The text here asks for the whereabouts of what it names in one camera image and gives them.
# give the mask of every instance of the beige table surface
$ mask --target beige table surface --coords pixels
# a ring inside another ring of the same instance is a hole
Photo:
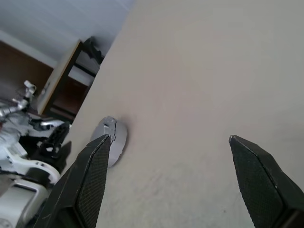
[[[67,140],[128,125],[98,228],[252,228],[228,144],[259,144],[304,189],[304,1],[138,0]]]

